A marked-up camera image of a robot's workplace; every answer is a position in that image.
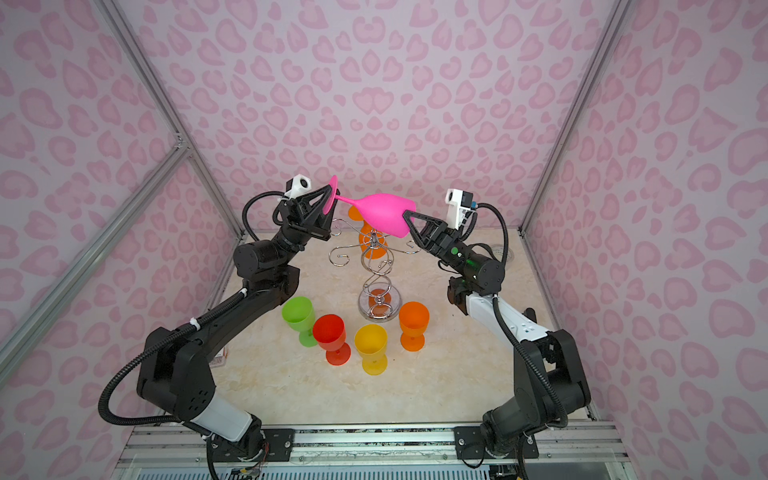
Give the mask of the magenta plastic wine glass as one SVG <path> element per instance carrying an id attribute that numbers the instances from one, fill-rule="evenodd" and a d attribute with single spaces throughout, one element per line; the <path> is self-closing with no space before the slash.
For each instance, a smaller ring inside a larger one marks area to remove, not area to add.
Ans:
<path id="1" fill-rule="evenodd" d="M 329 181 L 331 196 L 323 203 L 322 213 L 327 215 L 334 203 L 340 200 L 355 207 L 373 229 L 397 238 L 406 237 L 410 230 L 404 218 L 406 211 L 416 211 L 416 203 L 410 199 L 387 193 L 378 193 L 361 199 L 349 199 L 336 193 L 338 177 Z"/>

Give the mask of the orange plastic wine glass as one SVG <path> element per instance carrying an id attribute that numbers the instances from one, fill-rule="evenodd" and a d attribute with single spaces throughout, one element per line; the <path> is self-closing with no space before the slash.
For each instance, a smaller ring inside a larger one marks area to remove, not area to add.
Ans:
<path id="1" fill-rule="evenodd" d="M 429 321 L 430 312 L 422 303 L 411 301 L 402 305 L 399 311 L 400 343 L 406 351 L 417 352 L 424 347 Z"/>
<path id="2" fill-rule="evenodd" d="M 362 251 L 362 257 L 365 260 L 376 260 L 386 255 L 388 247 L 384 236 L 375 231 L 371 225 L 364 220 L 359 210 L 352 206 L 348 211 L 348 216 L 353 221 L 360 221 L 362 227 L 359 230 L 358 241 Z"/>

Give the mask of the green plastic wine glass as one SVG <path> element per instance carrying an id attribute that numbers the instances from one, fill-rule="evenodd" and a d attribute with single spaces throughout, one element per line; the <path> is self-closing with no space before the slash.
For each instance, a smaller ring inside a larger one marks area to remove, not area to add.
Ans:
<path id="1" fill-rule="evenodd" d="M 302 346 L 311 348 L 317 345 L 313 336 L 316 316 L 311 300 L 304 296 L 295 296 L 284 303 L 281 309 L 284 322 L 299 335 Z"/>

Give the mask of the red plastic wine glass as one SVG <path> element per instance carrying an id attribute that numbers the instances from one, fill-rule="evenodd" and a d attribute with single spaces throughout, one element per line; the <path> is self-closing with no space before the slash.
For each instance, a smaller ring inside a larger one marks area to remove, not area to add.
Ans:
<path id="1" fill-rule="evenodd" d="M 312 335 L 325 351 L 326 361 L 330 365 L 341 366 L 350 359 L 351 348 L 346 342 L 346 326 L 340 316 L 326 314 L 318 318 L 313 326 Z"/>

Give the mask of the yellow plastic wine glass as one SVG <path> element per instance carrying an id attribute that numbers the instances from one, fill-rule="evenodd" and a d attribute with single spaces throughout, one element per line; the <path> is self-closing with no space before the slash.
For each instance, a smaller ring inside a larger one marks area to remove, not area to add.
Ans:
<path id="1" fill-rule="evenodd" d="M 388 366 L 387 344 L 387 331 L 380 325 L 366 325 L 357 331 L 354 337 L 354 346 L 361 356 L 362 368 L 365 373 L 377 376 L 386 370 Z"/>

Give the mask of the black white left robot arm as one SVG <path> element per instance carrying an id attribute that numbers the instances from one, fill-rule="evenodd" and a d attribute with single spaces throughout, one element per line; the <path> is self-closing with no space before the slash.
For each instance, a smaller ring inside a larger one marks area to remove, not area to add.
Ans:
<path id="1" fill-rule="evenodd" d="M 300 270 L 291 262 L 310 240 L 329 240 L 336 194 L 334 182 L 302 194 L 275 192 L 277 233 L 241 244 L 233 253 L 240 289 L 173 330 L 154 330 L 143 351 L 104 387 L 97 403 L 99 416 L 116 426 L 180 423 L 213 445 L 255 457 L 265 442 L 262 423 L 218 392 L 210 363 L 246 327 L 296 293 Z M 133 370 L 139 372 L 138 396 L 160 408 L 160 415 L 129 418 L 111 410 L 112 395 Z"/>

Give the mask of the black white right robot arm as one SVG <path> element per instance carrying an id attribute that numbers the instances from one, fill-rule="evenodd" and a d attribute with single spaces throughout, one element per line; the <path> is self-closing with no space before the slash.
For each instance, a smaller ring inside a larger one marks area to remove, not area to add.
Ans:
<path id="1" fill-rule="evenodd" d="M 406 210 L 402 214 L 415 244 L 453 271 L 448 301 L 485 325 L 513 351 L 513 396 L 483 414 L 479 426 L 484 451 L 495 458 L 512 454 L 524 464 L 524 449 L 536 434 L 564 429 L 570 414 L 587 407 L 591 391 L 575 338 L 550 330 L 500 296 L 508 255 L 495 255 L 483 243 L 470 243 L 443 220 Z"/>

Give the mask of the small red white packet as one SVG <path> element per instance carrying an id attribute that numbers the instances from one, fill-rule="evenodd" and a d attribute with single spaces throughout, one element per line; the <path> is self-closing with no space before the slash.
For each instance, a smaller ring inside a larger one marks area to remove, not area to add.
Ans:
<path id="1" fill-rule="evenodd" d="M 221 367 L 224 366 L 228 359 L 228 349 L 223 348 L 219 352 L 216 353 L 216 355 L 213 357 L 213 359 L 210 361 L 210 366 L 212 368 Z"/>

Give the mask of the aluminium corner frame post left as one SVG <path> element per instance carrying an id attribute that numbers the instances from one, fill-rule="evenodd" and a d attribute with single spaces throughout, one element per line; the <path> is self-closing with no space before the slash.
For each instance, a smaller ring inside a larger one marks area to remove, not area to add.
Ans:
<path id="1" fill-rule="evenodd" d="M 94 2 L 111 29 L 124 54 L 132 64 L 147 93 L 158 108 L 162 118 L 166 121 L 170 130 L 174 133 L 179 147 L 185 151 L 191 161 L 196 174 L 200 178 L 214 205 L 224 218 L 237 238 L 242 238 L 244 229 L 236 217 L 233 208 L 223 192 L 223 189 L 215 180 L 211 169 L 206 164 L 197 145 L 192 139 L 191 133 L 182 120 L 179 110 L 171 99 L 171 96 L 157 74 L 156 69 L 145 55 L 139 37 L 130 25 L 122 7 L 118 1 Z"/>

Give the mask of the aluminium corner frame post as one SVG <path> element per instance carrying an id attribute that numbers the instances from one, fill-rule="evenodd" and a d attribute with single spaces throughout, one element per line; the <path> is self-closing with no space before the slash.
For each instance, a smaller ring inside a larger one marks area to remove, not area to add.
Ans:
<path id="1" fill-rule="evenodd" d="M 581 117 L 589 106 L 600 78 L 619 43 L 625 25 L 634 13 L 636 4 L 637 1 L 620 0 L 615 1 L 612 5 L 602 33 L 598 37 L 593 55 L 586 63 L 582 78 L 577 84 L 575 95 L 558 131 L 558 136 L 545 163 L 542 176 L 536 185 L 531 203 L 523 217 L 519 228 L 521 237 L 524 237 L 532 228 L 534 217 L 543 202 L 544 194 L 551 183 L 555 170 L 563 158 L 571 137 L 576 132 Z"/>
<path id="2" fill-rule="evenodd" d="M 174 133 L 179 147 L 185 151 L 191 161 L 196 174 L 200 178 L 214 205 L 224 218 L 237 238 L 242 238 L 244 229 L 236 217 L 233 208 L 223 192 L 223 189 L 215 180 L 211 169 L 206 164 L 197 145 L 192 139 L 191 133 L 182 120 L 179 110 L 171 99 L 171 96 L 157 74 L 156 69 L 145 55 L 139 37 L 130 25 L 122 7 L 118 1 L 94 2 L 111 29 L 124 54 L 132 64 L 147 93 L 158 108 L 162 118 L 166 121 L 170 130 Z"/>

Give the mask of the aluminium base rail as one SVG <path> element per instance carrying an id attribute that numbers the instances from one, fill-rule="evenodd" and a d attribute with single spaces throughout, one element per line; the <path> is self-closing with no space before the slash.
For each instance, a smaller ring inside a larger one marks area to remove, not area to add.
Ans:
<path id="1" fill-rule="evenodd" d="M 138 427 L 114 479 L 634 479 L 610 422 L 576 420 L 524 442 L 525 460 L 485 452 L 470 423 L 272 425 L 268 456 L 237 462 L 180 426 Z"/>

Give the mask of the aluminium corner frame post right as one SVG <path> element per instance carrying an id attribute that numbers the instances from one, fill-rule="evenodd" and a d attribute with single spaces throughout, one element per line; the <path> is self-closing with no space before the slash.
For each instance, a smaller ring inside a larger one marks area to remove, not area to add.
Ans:
<path id="1" fill-rule="evenodd" d="M 576 132 L 581 117 L 589 106 L 600 78 L 619 43 L 625 25 L 634 13 L 636 4 L 637 1 L 620 0 L 615 1 L 612 5 L 602 33 L 598 37 L 593 55 L 586 63 L 582 78 L 577 84 L 575 95 L 558 131 L 558 136 L 545 163 L 542 176 L 536 185 L 531 203 L 523 217 L 519 228 L 521 237 L 524 237 L 532 228 L 534 217 L 543 202 L 544 194 L 551 183 L 555 170 L 563 158 L 571 137 Z"/>

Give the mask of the aluminium diagonal frame bar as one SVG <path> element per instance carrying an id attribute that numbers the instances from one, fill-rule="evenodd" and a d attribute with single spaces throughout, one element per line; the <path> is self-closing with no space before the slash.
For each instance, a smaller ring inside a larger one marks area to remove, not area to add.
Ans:
<path id="1" fill-rule="evenodd" d="M 151 204 L 188 157 L 189 145 L 179 142 L 129 196 L 97 235 L 78 253 L 59 280 L 30 308 L 1 347 L 1 384 L 6 385 L 26 357 L 73 298 L 111 254 L 138 217 Z"/>

